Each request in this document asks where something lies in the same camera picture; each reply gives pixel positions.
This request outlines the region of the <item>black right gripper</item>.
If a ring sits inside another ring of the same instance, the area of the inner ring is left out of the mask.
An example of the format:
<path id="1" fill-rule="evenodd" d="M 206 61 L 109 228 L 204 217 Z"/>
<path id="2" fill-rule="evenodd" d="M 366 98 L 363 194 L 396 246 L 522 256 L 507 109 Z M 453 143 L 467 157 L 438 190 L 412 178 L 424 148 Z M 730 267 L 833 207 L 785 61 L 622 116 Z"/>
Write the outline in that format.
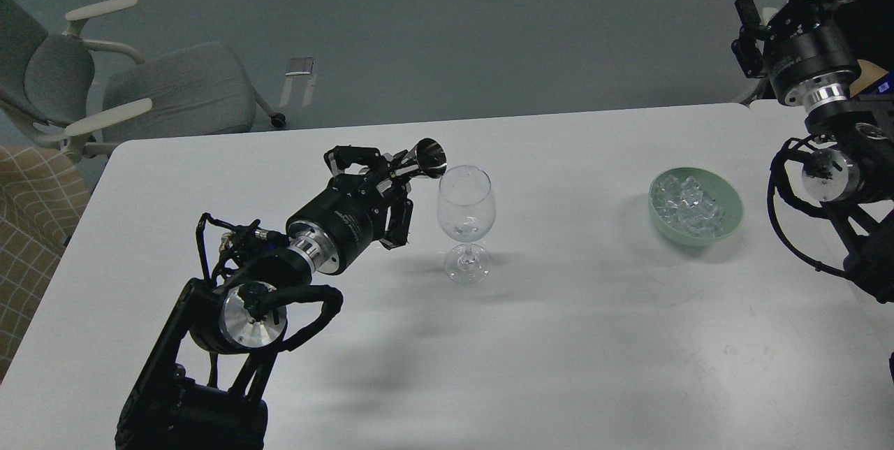
<path id="1" fill-rule="evenodd" d="M 835 11 L 856 0 L 788 0 L 767 27 L 754 0 L 735 0 L 740 33 L 731 51 L 746 78 L 767 78 L 783 106 L 817 108 L 851 99 L 861 73 Z M 763 51 L 758 47 L 764 42 Z"/>

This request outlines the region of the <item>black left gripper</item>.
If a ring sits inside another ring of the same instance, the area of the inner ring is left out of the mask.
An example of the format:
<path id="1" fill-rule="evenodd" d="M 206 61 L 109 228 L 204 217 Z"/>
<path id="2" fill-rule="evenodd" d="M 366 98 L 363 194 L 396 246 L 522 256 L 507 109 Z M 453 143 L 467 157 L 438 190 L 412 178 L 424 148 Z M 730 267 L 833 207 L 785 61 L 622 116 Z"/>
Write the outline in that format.
<path id="1" fill-rule="evenodd" d="M 288 237 L 315 231 L 316 237 L 323 238 L 327 252 L 320 272 L 341 274 L 375 240 L 386 249 L 408 243 L 414 208 L 408 180 L 389 187 L 385 182 L 371 182 L 360 173 L 347 172 L 357 164 L 367 168 L 366 175 L 392 178 L 397 164 L 408 153 L 402 150 L 392 156 L 375 147 L 357 145 L 336 145 L 325 152 L 323 161 L 332 179 L 319 195 L 286 220 Z"/>

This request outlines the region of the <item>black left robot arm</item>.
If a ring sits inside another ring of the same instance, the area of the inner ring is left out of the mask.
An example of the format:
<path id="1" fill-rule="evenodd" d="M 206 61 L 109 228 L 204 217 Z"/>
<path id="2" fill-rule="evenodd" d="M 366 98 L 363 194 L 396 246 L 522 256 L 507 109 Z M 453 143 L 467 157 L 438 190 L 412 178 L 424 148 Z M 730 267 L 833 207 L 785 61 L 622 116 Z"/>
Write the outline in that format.
<path id="1" fill-rule="evenodd" d="M 118 449 L 261 449 L 263 399 L 277 356 L 320 333 L 344 304 L 315 285 L 338 275 L 374 241 L 406 244 L 415 177 L 440 178 L 430 138 L 390 156 L 338 145 L 323 157 L 325 189 L 272 231 L 203 214 L 196 239 L 203 275 L 185 284 L 122 408 Z"/>

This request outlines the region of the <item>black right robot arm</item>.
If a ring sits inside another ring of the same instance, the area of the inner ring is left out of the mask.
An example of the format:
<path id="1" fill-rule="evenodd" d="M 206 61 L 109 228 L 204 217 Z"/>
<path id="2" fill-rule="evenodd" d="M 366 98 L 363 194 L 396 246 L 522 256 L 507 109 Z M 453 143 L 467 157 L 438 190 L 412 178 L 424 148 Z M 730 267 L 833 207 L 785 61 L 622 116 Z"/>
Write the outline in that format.
<path id="1" fill-rule="evenodd" d="M 861 68 L 835 24 L 855 0 L 788 0 L 770 17 L 753 0 L 735 1 L 740 35 L 731 51 L 744 75 L 783 106 L 807 113 L 804 138 L 785 142 L 770 162 L 766 204 L 772 229 L 813 269 L 852 281 L 878 303 L 893 298 L 893 218 L 865 205 L 893 194 L 892 74 L 852 96 Z M 847 250 L 842 268 L 805 255 L 780 227 L 774 199 L 833 225 Z"/>

